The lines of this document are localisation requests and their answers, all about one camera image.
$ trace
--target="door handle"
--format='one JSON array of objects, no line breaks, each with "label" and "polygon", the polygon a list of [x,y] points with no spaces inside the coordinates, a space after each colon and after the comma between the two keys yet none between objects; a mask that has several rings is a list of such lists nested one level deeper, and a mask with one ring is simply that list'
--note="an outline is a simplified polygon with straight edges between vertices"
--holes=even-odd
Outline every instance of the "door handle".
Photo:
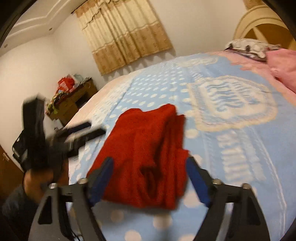
[{"label": "door handle", "polygon": [[6,153],[3,152],[2,156],[6,159],[6,161],[9,161],[9,157],[6,155]]}]

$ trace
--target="person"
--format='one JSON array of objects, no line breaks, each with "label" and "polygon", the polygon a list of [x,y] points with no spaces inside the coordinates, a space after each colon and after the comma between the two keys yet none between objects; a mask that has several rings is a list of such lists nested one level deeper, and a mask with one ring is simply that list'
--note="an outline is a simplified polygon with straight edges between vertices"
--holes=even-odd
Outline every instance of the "person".
[{"label": "person", "polygon": [[[59,186],[69,184],[68,160],[64,161],[63,171],[58,180]],[[53,180],[53,171],[28,170],[22,185],[18,186],[6,199],[0,214],[1,240],[27,241],[31,225],[44,192],[41,184]]]}]

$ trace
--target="headboard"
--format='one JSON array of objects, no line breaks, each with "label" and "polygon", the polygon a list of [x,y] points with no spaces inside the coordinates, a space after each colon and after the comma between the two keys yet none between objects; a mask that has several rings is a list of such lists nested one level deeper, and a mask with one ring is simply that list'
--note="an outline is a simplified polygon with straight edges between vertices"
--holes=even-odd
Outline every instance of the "headboard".
[{"label": "headboard", "polygon": [[244,0],[247,13],[240,19],[233,39],[258,39],[296,50],[296,42],[280,17],[261,0]]}]

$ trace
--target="wooden desk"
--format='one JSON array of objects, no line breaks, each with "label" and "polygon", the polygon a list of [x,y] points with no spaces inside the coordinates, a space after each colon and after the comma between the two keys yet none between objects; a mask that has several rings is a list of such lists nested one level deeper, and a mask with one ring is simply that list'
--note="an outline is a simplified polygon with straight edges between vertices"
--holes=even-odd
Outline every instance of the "wooden desk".
[{"label": "wooden desk", "polygon": [[95,94],[98,90],[94,85],[92,79],[86,81],[77,87],[66,98],[60,100],[55,106],[58,113],[51,112],[49,117],[52,120],[59,119],[64,126],[66,126],[83,104]]}]

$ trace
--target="white wall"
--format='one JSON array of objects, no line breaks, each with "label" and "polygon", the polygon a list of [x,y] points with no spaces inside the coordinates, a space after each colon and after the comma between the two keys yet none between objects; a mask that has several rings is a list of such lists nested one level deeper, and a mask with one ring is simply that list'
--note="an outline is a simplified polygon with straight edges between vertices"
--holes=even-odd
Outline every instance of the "white wall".
[{"label": "white wall", "polygon": [[[0,58],[0,144],[10,157],[12,145],[23,130],[24,99],[37,93],[51,99],[57,82],[68,73],[67,66],[55,54],[50,37],[20,45]],[[44,127],[46,133],[53,131],[47,116]]]},{"label": "white wall", "polygon": [[70,15],[52,35],[57,53],[72,73],[90,76],[97,87],[132,71],[176,56],[223,50],[246,11],[242,0],[150,0],[174,49],[141,58],[119,70],[101,76],[76,15]]}]

